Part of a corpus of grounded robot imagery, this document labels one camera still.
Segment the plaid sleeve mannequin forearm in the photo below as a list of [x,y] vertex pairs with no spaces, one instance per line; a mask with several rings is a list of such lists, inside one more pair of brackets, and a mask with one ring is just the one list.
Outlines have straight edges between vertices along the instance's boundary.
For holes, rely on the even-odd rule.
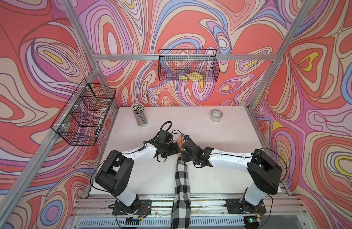
[[175,199],[172,206],[171,229],[187,229],[191,218],[191,191],[187,164],[179,156],[176,164]]

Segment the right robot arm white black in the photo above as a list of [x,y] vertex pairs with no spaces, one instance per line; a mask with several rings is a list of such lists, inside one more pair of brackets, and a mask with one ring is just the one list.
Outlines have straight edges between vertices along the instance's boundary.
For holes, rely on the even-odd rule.
[[240,203],[247,206],[260,205],[266,195],[278,193],[282,167],[278,165],[263,149],[255,149],[252,153],[233,153],[215,148],[198,146],[189,135],[183,136],[183,155],[186,161],[193,162],[197,169],[204,167],[229,168],[246,172],[253,183],[246,189]]

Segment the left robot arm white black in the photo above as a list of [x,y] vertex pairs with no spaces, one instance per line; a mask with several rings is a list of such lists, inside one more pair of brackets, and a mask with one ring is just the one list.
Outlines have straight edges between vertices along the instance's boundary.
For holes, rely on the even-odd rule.
[[124,152],[111,151],[100,165],[94,181],[123,206],[137,207],[139,197],[128,187],[134,165],[151,158],[167,159],[179,152],[178,144],[173,141],[173,134],[159,130],[154,138],[144,141],[139,148]]

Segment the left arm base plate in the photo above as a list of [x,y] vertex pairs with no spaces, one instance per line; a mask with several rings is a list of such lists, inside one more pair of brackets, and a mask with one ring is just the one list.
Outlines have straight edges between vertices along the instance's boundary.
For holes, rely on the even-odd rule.
[[150,199],[136,199],[131,206],[126,206],[122,202],[115,202],[112,208],[114,216],[147,216],[151,214],[152,201]]

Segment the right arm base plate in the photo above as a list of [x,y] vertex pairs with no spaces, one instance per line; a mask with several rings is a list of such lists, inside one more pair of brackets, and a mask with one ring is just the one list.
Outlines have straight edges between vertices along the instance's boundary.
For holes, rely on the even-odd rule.
[[224,206],[227,208],[229,214],[252,214],[263,216],[267,212],[263,200],[261,200],[258,205],[253,206],[240,198],[228,198],[226,199]]

